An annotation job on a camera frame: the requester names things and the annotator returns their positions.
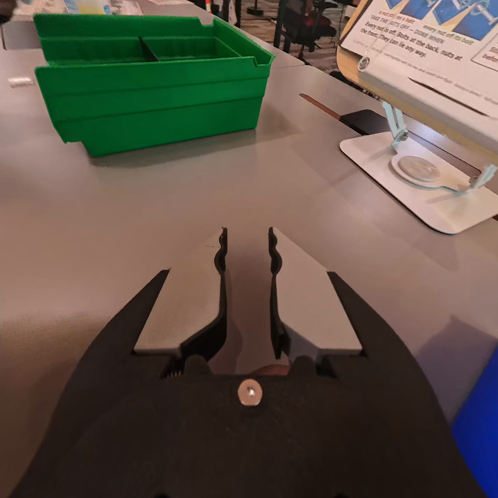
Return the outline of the white metal stand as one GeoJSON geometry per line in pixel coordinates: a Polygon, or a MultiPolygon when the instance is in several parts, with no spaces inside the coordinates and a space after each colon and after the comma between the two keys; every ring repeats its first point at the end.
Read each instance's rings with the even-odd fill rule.
{"type": "Polygon", "coordinates": [[[428,227],[457,234],[497,215],[497,102],[415,63],[381,61],[339,50],[342,74],[379,96],[389,131],[343,140],[340,150],[428,227]],[[433,129],[486,161],[472,175],[460,171],[408,135],[404,116],[433,129]]]}

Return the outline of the blue plastic bin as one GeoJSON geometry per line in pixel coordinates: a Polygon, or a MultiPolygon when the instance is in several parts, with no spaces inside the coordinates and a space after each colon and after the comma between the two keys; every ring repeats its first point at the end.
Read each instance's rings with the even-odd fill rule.
{"type": "Polygon", "coordinates": [[[497,349],[452,424],[452,434],[476,481],[497,497],[497,349]]]}

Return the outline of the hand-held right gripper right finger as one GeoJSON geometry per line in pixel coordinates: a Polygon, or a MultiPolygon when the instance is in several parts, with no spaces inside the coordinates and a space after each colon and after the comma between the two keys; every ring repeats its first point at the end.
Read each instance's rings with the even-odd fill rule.
{"type": "Polygon", "coordinates": [[[276,227],[269,228],[268,244],[275,357],[359,355],[361,343],[327,269],[276,227]]]}

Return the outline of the blue white wipes canister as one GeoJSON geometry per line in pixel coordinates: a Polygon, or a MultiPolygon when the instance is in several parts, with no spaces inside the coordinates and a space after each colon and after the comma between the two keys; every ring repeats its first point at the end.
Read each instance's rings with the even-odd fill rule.
{"type": "Polygon", "coordinates": [[[66,10],[72,15],[112,15],[110,1],[64,1],[66,10]]]}

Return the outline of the black red office chair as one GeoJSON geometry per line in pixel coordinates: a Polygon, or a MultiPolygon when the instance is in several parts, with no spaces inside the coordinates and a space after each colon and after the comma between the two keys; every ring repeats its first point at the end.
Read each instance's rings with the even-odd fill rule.
{"type": "Polygon", "coordinates": [[[336,35],[337,30],[324,16],[324,11],[338,6],[335,1],[280,1],[273,46],[279,48],[282,38],[285,53],[290,53],[292,45],[299,45],[298,59],[308,65],[304,57],[305,49],[313,53],[321,37],[336,35]]]}

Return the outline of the green plastic bin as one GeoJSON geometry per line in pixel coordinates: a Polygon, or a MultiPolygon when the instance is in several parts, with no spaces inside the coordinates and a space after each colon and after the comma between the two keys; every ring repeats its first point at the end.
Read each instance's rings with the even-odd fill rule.
{"type": "Polygon", "coordinates": [[[36,14],[35,76],[92,157],[254,129],[274,54],[216,17],[36,14]]]}

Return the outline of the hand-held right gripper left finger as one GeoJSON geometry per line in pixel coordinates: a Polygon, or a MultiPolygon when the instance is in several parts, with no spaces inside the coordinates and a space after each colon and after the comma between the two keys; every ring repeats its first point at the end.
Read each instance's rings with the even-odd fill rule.
{"type": "Polygon", "coordinates": [[[227,228],[186,253],[164,284],[134,346],[141,355],[211,360],[227,339],[227,228]]]}

